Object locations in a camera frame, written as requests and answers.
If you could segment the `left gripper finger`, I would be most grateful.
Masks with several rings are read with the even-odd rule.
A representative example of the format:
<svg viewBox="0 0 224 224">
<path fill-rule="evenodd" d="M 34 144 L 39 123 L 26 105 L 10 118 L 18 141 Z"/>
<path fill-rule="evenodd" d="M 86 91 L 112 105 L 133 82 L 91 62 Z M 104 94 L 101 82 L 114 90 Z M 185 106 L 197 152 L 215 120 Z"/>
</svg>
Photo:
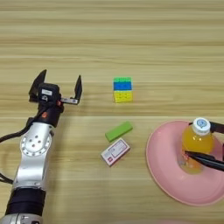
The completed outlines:
<svg viewBox="0 0 224 224">
<path fill-rule="evenodd" d="M 81 94 L 82 94 L 81 76 L 79 76 L 77 81 L 76 81 L 75 88 L 74 88 L 74 93 L 75 93 L 74 98 L 76 100 L 79 100 L 81 98 Z"/>
<path fill-rule="evenodd" d="M 29 95 L 36 95 L 38 92 L 39 85 L 45 81 L 46 69 L 43 70 L 34 80 L 29 91 Z"/>
</svg>

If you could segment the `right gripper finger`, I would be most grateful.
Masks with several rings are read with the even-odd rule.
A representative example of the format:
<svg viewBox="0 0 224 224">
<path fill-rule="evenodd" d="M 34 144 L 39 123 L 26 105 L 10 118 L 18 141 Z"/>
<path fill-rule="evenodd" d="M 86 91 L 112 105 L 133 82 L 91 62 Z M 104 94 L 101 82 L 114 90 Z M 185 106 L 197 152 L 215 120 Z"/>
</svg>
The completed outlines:
<svg viewBox="0 0 224 224">
<path fill-rule="evenodd" d="M 217 122 L 210 122 L 211 124 L 211 132 L 217 132 L 217 133 L 221 133 L 224 134 L 224 124 L 221 123 L 217 123 Z"/>
<path fill-rule="evenodd" d="M 224 162 L 217 160 L 214 156 L 194 151 L 187 151 L 186 154 L 206 167 L 224 172 Z"/>
</svg>

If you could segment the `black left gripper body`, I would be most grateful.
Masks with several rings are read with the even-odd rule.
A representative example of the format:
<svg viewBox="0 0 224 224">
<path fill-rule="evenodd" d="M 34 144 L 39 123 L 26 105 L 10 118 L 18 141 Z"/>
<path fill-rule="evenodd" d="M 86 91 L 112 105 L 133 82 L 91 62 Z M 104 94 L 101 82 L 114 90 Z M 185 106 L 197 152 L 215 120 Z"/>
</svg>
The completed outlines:
<svg viewBox="0 0 224 224">
<path fill-rule="evenodd" d="M 64 98 L 61 94 L 30 94 L 30 101 L 38 103 L 38 113 L 29 119 L 29 124 L 46 123 L 56 127 L 64 111 L 64 104 L 78 105 L 79 96 Z"/>
</svg>

